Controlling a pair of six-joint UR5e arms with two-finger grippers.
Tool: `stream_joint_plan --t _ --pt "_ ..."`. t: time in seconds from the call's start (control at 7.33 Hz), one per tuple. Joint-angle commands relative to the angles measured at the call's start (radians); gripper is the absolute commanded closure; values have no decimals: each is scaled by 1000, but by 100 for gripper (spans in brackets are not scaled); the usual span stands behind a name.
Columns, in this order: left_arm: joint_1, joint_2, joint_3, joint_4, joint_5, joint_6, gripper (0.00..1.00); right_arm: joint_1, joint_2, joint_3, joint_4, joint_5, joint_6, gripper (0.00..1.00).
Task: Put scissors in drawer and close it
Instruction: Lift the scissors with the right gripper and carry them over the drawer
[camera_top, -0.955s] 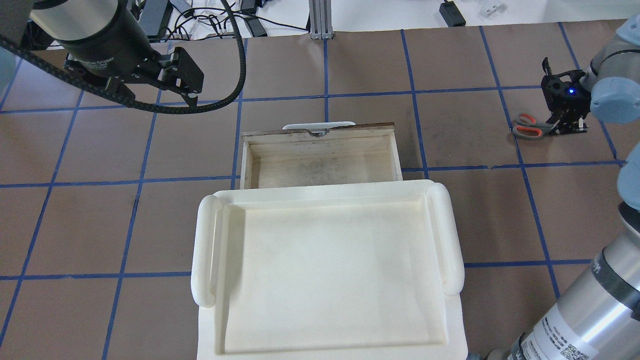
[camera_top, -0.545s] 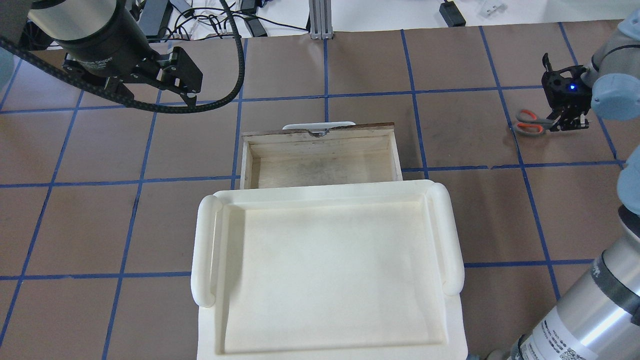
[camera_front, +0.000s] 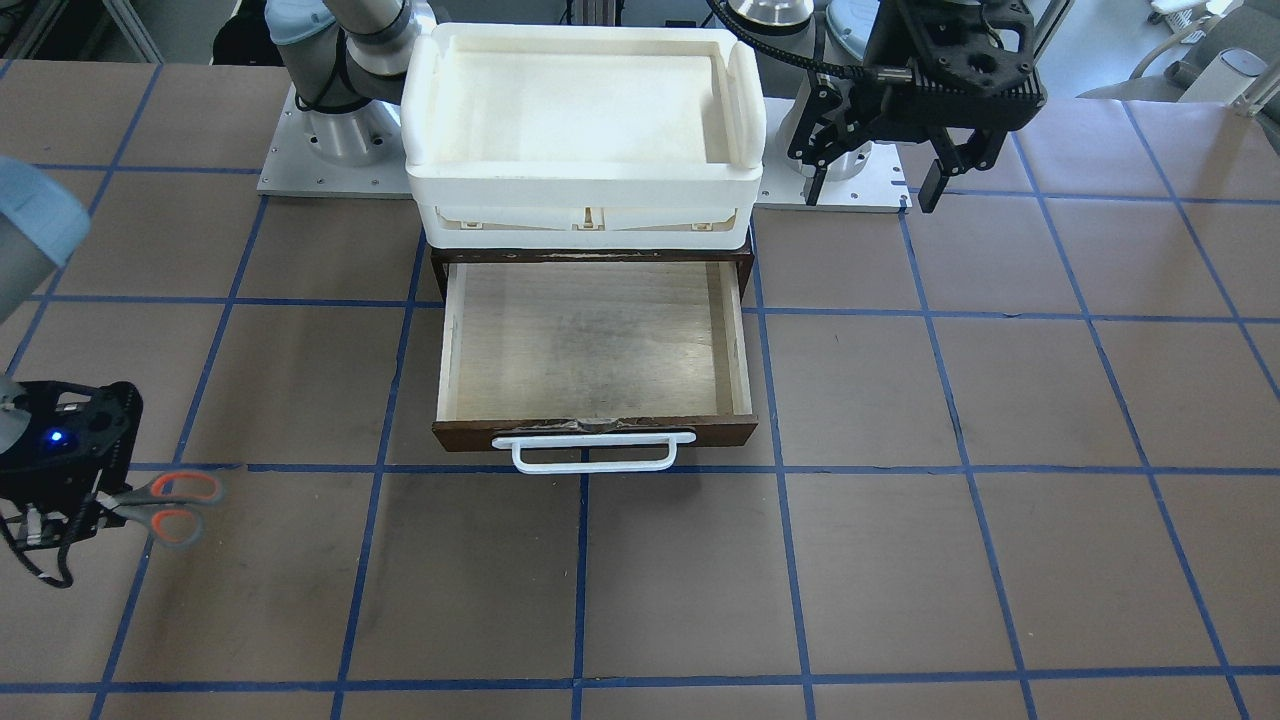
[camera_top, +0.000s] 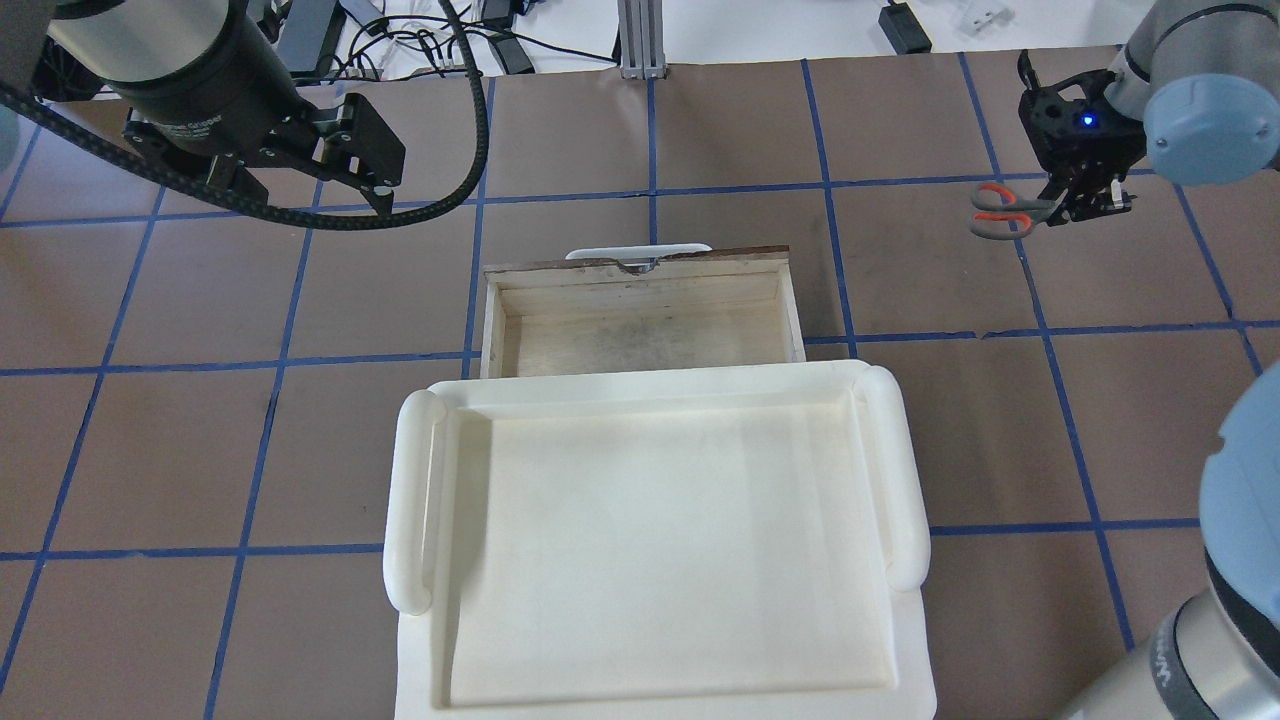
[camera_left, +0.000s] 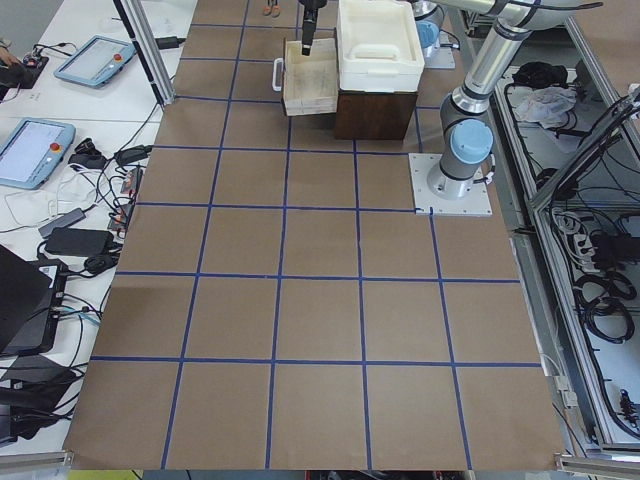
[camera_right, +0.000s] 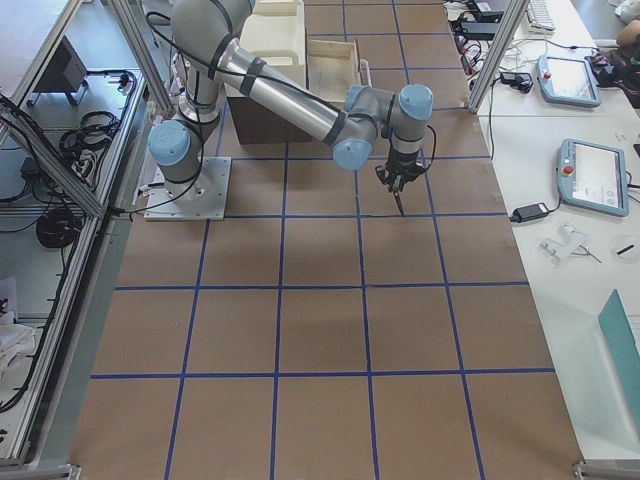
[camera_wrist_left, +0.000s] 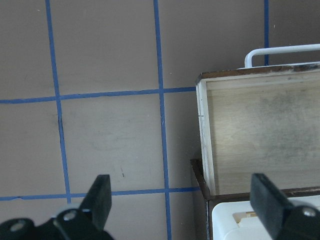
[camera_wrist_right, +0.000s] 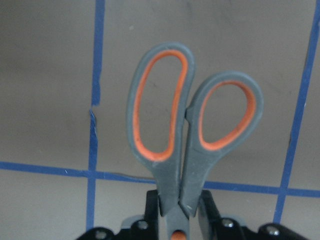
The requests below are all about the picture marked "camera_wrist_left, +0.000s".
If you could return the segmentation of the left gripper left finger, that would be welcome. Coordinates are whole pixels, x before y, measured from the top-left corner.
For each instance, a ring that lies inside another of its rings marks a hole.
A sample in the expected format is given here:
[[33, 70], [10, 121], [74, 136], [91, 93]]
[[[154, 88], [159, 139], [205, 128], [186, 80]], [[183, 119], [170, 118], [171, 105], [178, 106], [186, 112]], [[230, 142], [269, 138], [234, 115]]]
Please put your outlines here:
[[108, 174], [98, 175], [77, 208], [61, 211], [36, 226], [29, 218], [12, 218], [0, 224], [2, 240], [112, 240], [104, 230], [112, 207]]

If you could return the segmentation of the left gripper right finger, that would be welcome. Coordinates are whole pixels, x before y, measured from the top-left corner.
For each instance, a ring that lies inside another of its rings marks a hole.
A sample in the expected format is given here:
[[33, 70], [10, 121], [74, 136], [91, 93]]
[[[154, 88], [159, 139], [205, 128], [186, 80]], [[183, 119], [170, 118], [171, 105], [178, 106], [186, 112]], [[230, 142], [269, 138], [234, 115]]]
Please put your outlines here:
[[273, 240], [318, 240], [320, 211], [289, 200], [263, 173], [251, 176], [250, 205]]

